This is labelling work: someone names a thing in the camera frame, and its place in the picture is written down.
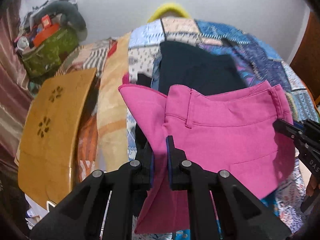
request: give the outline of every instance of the metal screw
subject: metal screw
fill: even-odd
[[[140,165],[140,162],[138,160],[133,160],[133,161],[130,161],[130,165],[133,167],[137,167]]]
[[[192,163],[191,163],[191,161],[184,160],[181,164],[183,167],[190,167]]]
[[[224,177],[224,178],[227,178],[230,175],[229,171],[226,171],[226,170],[220,171],[219,174],[221,177]]]
[[[95,178],[98,178],[102,175],[102,171],[100,170],[96,170],[92,173],[92,176],[94,176]]]

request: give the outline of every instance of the wall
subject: wall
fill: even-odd
[[[46,0],[22,0],[20,15]],[[305,31],[308,7],[303,0],[77,0],[90,43],[121,36],[147,22],[164,2],[177,2],[193,18],[223,22],[250,32],[288,59]]]

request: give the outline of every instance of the curtain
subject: curtain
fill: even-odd
[[[12,0],[0,19],[0,164],[16,171],[14,157],[32,100],[27,73],[13,47],[20,4]]]

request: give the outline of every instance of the pink garment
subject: pink garment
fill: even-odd
[[[183,85],[171,86],[168,96],[133,84],[124,84],[119,91],[155,155],[153,188],[138,217],[136,233],[189,228],[187,194],[169,188],[168,135],[188,160],[208,171],[230,171],[260,199],[293,170],[293,142],[272,127],[278,118],[293,123],[280,85],[271,87],[265,81],[207,97]]]

